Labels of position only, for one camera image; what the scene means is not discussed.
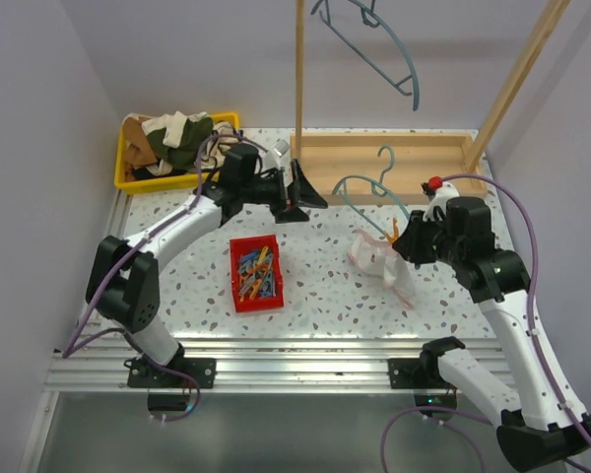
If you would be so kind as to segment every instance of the wooden beam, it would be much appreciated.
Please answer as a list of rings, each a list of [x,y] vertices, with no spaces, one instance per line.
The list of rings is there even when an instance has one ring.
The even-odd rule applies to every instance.
[[[493,137],[496,128],[508,111],[519,89],[521,89],[523,81],[525,81],[537,57],[541,54],[543,46],[545,46],[545,43],[554,31],[568,4],[569,0],[548,1],[545,10],[543,10],[541,17],[539,17],[532,33],[528,37],[525,48],[512,67],[505,83],[501,86],[501,91],[492,104],[491,111],[480,129],[477,139],[469,150],[468,156],[466,157],[466,169],[468,172],[473,172],[477,168],[480,158]]]
[[[302,150],[302,99],[304,96],[304,4],[297,0],[295,18],[295,146],[292,157],[299,160]]]

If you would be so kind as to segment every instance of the green cloth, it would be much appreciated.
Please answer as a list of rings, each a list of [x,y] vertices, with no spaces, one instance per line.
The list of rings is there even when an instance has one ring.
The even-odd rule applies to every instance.
[[[147,140],[156,156],[165,160],[174,169],[195,170],[199,145],[212,134],[213,125],[213,119],[210,116],[196,122],[186,120],[179,148],[171,148],[163,144],[166,128],[152,131],[147,135]]]

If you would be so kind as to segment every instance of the grey floor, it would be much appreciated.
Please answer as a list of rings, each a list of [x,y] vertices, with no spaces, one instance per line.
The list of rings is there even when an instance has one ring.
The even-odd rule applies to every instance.
[[[383,427],[412,405],[413,396],[407,394],[207,393],[188,419],[161,427],[148,420],[145,394],[63,394],[39,471],[380,472]],[[464,399],[460,408],[475,411]],[[501,456],[492,428],[463,419],[451,422],[480,444],[489,471],[514,471]],[[386,451],[391,472],[480,471],[463,439],[419,415],[395,425]]]

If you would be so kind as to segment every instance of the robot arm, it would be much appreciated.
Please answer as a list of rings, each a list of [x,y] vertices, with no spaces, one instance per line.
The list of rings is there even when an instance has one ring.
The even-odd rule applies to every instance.
[[[591,415],[570,388],[547,338],[538,312],[526,313],[530,278],[517,253],[495,246],[491,210],[477,197],[460,197],[437,178],[423,184],[431,203],[414,211],[393,248],[417,265],[441,261],[455,271],[496,335],[517,390],[482,368],[454,337],[423,346],[421,369],[427,378],[459,387],[497,430],[504,456],[518,471],[565,459],[586,448],[564,408],[591,435]],[[526,317],[534,316],[534,333]],[[537,337],[548,366],[542,366],[532,337]],[[566,403],[555,395],[546,371],[565,390]]]
[[[227,152],[218,180],[202,186],[194,207],[191,204],[197,196],[190,196],[143,232],[125,240],[106,237],[98,246],[86,291],[88,303],[110,268],[142,243],[124,272],[107,285],[96,309],[123,327],[137,348],[157,364],[180,371],[183,348],[158,316],[160,272],[193,241],[227,223],[243,204],[268,205],[277,223],[308,221],[300,207],[327,207],[299,163],[290,160],[288,150],[289,145],[281,140],[261,158],[256,148],[238,144]]]

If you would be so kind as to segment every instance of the red box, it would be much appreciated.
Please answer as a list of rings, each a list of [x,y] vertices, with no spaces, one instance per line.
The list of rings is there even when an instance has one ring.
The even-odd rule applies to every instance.
[[[245,299],[241,301],[238,291],[238,260],[251,253],[252,251],[263,249],[268,246],[274,253],[272,262],[274,278],[276,279],[276,295],[273,298]],[[275,235],[253,236],[251,238],[238,238],[230,240],[230,274],[232,285],[232,297],[234,298],[234,307],[237,312],[250,312],[252,310],[266,310],[268,308],[277,308],[285,305],[283,297],[283,275],[280,272],[280,252]]]

